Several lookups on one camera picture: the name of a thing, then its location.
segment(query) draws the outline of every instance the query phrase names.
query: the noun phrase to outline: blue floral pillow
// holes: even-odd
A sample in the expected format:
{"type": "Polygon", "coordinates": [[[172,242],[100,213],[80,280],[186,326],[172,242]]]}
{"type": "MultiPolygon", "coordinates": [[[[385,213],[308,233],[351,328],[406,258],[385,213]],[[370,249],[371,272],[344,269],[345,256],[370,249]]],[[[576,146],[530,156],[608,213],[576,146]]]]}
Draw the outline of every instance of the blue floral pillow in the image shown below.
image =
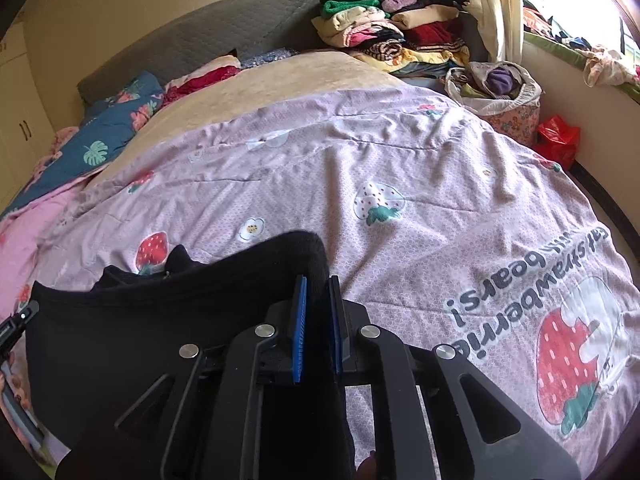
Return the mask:
{"type": "Polygon", "coordinates": [[[162,104],[162,87],[155,76],[143,72],[119,94],[96,106],[96,115],[86,122],[14,199],[3,215],[53,191],[71,180],[94,171],[116,158],[162,104]]]}

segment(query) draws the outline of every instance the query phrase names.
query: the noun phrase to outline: red plastic bag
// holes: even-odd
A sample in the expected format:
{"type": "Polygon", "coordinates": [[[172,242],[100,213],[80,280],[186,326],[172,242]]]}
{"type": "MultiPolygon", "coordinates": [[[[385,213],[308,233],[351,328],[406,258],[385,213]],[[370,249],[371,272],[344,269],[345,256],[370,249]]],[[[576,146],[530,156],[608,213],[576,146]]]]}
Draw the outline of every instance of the red plastic bag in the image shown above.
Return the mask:
{"type": "Polygon", "coordinates": [[[580,144],[580,128],[569,126],[562,117],[554,115],[538,125],[538,143],[533,147],[536,153],[560,164],[568,171],[574,163],[580,144]]]}

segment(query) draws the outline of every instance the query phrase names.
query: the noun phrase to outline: metal screw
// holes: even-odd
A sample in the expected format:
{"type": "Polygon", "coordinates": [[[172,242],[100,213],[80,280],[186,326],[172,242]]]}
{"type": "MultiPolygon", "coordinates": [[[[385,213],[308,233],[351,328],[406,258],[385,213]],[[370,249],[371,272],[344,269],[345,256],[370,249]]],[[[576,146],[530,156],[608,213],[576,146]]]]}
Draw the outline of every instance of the metal screw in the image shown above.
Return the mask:
{"type": "Polygon", "coordinates": [[[196,355],[198,355],[199,352],[200,349],[193,343],[182,345],[180,347],[180,350],[178,350],[178,354],[180,354],[180,357],[183,357],[185,359],[193,359],[194,357],[196,357],[196,355]]]}
{"type": "Polygon", "coordinates": [[[380,329],[375,325],[365,325],[360,329],[360,333],[367,339],[375,339],[380,335],[380,329]]]}
{"type": "Polygon", "coordinates": [[[453,359],[456,356],[456,349],[450,345],[440,345],[436,347],[436,355],[440,359],[453,359]]]}
{"type": "Polygon", "coordinates": [[[258,337],[271,337],[275,333],[276,329],[267,323],[255,327],[255,335],[258,337]]]}

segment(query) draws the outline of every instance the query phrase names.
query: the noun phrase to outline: floral laundry basket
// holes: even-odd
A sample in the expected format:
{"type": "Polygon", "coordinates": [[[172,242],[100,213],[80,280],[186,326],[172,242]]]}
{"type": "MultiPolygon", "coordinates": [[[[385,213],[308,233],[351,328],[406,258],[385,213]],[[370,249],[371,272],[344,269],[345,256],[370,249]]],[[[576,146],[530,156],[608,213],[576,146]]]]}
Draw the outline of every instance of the floral laundry basket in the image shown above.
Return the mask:
{"type": "Polygon", "coordinates": [[[520,94],[514,100],[476,99],[462,97],[460,90],[452,80],[456,71],[463,68],[452,68],[447,74],[445,88],[447,94],[460,106],[466,108],[481,119],[487,121],[494,130],[505,134],[524,146],[531,148],[536,143],[536,127],[540,121],[540,96],[542,88],[524,68],[518,67],[525,83],[520,94]]]}

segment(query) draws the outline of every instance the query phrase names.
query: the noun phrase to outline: headboard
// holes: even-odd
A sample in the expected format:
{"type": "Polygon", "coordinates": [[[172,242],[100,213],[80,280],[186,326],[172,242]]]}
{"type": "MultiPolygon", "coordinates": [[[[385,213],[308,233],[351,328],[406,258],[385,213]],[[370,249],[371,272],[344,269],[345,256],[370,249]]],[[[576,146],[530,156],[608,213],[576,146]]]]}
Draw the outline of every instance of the headboard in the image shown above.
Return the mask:
{"type": "Polygon", "coordinates": [[[234,50],[245,60],[284,46],[323,48],[311,25],[319,13],[320,0],[220,0],[129,45],[82,79],[78,91],[91,105],[116,94],[143,70],[164,85],[234,50]]]}

